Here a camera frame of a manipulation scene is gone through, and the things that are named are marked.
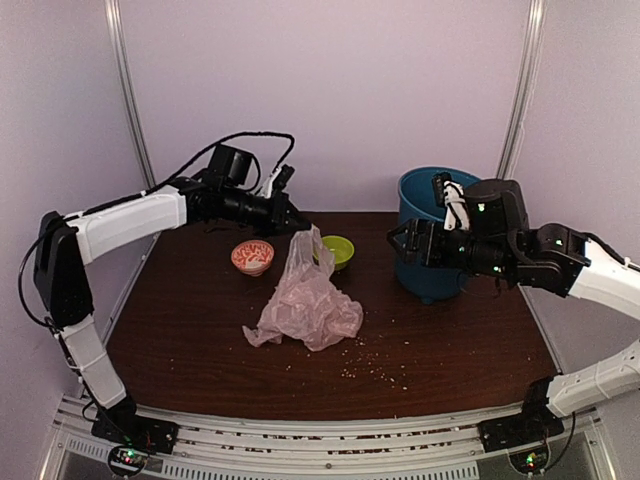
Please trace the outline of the pink plastic trash bag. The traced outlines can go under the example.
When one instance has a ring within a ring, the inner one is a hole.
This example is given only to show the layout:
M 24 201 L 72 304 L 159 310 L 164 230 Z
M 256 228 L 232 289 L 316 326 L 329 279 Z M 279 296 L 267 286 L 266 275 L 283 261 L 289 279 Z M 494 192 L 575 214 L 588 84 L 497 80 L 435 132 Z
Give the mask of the pink plastic trash bag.
M 363 307 L 334 285 L 334 271 L 335 255 L 324 245 L 319 228 L 296 232 L 257 325 L 242 328 L 248 343 L 260 347 L 289 337 L 318 352 L 355 338 L 363 324 Z

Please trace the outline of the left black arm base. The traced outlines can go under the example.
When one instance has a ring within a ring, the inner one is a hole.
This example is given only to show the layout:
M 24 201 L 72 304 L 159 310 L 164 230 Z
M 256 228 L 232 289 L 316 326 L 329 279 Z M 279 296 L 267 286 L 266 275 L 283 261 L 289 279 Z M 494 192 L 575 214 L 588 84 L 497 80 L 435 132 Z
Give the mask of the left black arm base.
M 140 474 L 156 454 L 171 454 L 178 431 L 174 422 L 139 415 L 128 426 L 121 426 L 104 413 L 97 415 L 91 428 L 94 437 L 113 443 L 106 463 L 121 478 Z

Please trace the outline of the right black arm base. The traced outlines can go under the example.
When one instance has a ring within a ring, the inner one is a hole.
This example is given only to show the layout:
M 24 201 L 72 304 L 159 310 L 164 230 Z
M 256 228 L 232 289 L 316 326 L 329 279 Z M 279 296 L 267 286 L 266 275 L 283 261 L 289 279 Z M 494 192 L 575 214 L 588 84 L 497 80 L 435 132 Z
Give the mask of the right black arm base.
M 552 378 L 533 382 L 518 413 L 478 424 L 485 453 L 508 450 L 511 466 L 520 474 L 543 475 L 554 464 L 548 441 L 564 432 L 564 423 L 548 407 Z

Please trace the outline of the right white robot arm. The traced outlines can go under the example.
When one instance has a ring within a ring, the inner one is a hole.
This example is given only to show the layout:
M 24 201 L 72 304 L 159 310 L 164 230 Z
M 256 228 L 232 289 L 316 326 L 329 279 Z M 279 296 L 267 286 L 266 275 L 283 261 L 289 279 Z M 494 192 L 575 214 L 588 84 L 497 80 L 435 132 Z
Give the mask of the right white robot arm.
M 639 316 L 638 265 L 613 253 L 596 236 L 561 224 L 489 238 L 411 219 L 389 231 L 387 240 L 406 264 L 493 277 L 509 287 L 538 288 Z M 513 419 L 513 433 L 519 440 L 533 441 L 550 426 L 551 413 L 567 417 L 638 387 L 639 343 L 633 341 L 581 370 L 532 384 L 526 409 Z

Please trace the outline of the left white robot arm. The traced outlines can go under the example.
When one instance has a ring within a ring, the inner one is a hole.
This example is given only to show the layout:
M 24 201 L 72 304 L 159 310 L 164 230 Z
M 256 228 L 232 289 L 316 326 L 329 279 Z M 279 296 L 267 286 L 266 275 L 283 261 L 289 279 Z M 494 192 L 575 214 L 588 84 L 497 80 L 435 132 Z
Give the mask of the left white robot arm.
M 38 324 L 58 338 L 96 403 L 108 410 L 106 429 L 123 444 L 137 442 L 144 424 L 122 406 L 127 389 L 115 371 L 94 324 L 86 268 L 120 247 L 164 231 L 210 220 L 251 227 L 262 237 L 308 230 L 310 221 L 286 192 L 263 197 L 238 187 L 181 177 L 155 193 L 139 193 L 100 211 L 46 214 L 26 257 L 46 315 Z

